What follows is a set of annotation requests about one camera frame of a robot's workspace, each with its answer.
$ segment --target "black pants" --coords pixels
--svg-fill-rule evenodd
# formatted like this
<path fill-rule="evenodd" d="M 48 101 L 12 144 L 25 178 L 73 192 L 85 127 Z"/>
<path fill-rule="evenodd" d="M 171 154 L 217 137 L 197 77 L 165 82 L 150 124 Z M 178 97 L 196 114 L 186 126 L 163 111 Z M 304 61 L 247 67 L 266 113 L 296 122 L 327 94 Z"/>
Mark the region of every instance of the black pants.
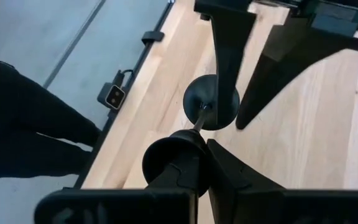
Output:
<path fill-rule="evenodd" d="M 0 62 L 0 177 L 79 174 L 99 129 L 37 83 Z"/>

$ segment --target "gray concrete floor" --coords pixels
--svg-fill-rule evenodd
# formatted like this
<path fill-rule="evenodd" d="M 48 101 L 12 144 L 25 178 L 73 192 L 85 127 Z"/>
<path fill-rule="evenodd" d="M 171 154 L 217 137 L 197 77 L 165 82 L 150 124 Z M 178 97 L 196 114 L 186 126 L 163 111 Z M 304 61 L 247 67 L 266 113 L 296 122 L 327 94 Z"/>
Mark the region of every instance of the gray concrete floor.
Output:
<path fill-rule="evenodd" d="M 0 0 L 0 60 L 44 84 L 99 0 Z M 132 68 L 145 31 L 167 0 L 107 0 L 48 89 L 100 128 L 108 110 L 96 101 L 118 69 Z M 77 176 L 0 179 L 0 223 L 33 223 L 37 202 Z"/>

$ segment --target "wooden table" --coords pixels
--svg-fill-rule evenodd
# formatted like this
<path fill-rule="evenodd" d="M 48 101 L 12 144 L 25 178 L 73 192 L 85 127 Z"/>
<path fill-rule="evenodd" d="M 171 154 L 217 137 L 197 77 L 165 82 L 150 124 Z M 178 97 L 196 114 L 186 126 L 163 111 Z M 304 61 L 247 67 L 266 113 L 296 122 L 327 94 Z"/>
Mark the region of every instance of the wooden table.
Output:
<path fill-rule="evenodd" d="M 84 189 L 141 188 L 144 151 L 155 140 L 191 128 L 183 94 L 196 77 L 215 73 L 210 22 L 178 0 L 152 47 L 83 184 Z M 257 22 L 237 89 L 242 96 L 271 27 L 288 9 L 253 4 Z M 234 124 L 202 131 L 235 156 L 287 188 L 358 189 L 358 52 L 343 50 L 293 80 L 244 131 Z M 200 217 L 211 222 L 208 196 Z"/>

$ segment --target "black clip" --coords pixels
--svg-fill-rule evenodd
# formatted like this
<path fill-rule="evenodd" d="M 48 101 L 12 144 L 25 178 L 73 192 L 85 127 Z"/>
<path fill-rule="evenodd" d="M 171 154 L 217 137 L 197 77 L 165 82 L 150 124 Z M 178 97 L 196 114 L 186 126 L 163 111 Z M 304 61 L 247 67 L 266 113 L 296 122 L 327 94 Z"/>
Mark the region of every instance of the black clip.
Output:
<path fill-rule="evenodd" d="M 143 34 L 142 42 L 144 45 L 148 43 L 153 43 L 155 41 L 161 42 L 161 40 L 164 38 L 164 33 L 160 31 L 147 31 Z"/>
<path fill-rule="evenodd" d="M 112 110 L 118 111 L 124 100 L 126 95 L 128 94 L 128 88 L 123 85 L 125 74 L 131 73 L 128 80 L 130 80 L 134 74 L 133 70 L 118 70 L 116 77 L 112 83 L 105 83 L 102 87 L 98 95 L 98 102 L 103 104 L 104 106 L 111 108 Z"/>

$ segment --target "metal shaft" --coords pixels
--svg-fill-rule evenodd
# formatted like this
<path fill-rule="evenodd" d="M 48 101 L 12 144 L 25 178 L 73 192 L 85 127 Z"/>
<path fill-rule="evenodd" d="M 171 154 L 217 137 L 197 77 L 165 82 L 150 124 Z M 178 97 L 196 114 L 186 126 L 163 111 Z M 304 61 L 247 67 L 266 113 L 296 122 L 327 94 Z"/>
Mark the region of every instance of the metal shaft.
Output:
<path fill-rule="evenodd" d="M 203 128 L 204 123 L 206 121 L 206 117 L 210 111 L 211 111 L 211 107 L 209 105 L 205 105 L 203 107 L 203 110 L 200 112 L 200 116 L 198 117 L 198 120 L 194 125 L 194 128 L 193 128 L 194 130 L 196 130 L 198 132 L 201 131 L 201 129 Z"/>

